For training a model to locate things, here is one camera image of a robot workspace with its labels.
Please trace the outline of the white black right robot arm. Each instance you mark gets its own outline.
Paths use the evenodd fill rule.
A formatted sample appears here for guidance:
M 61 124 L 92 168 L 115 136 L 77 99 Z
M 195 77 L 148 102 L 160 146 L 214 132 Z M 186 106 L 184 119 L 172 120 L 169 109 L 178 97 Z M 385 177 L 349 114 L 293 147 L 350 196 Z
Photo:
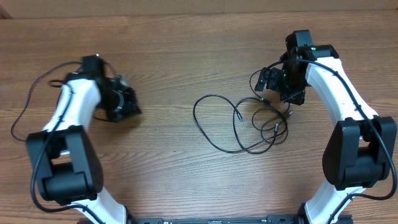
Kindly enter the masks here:
M 322 157 L 324 182 L 302 205 L 298 222 L 344 223 L 339 214 L 356 197 L 387 200 L 397 190 L 392 154 L 396 122 L 380 117 L 345 74 L 332 45 L 305 45 L 286 51 L 260 71 L 256 91 L 270 89 L 284 102 L 302 105 L 313 87 L 334 126 Z

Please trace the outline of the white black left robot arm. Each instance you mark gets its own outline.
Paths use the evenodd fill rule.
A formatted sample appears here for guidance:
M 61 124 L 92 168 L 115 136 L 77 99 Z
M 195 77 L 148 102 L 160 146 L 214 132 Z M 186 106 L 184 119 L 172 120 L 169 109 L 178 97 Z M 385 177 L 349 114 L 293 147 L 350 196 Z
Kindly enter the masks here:
M 45 213 L 76 209 L 92 223 L 135 223 L 104 187 L 103 170 L 87 135 L 102 97 L 94 80 L 51 80 L 62 89 L 52 119 L 26 139 L 32 164 L 30 195 Z

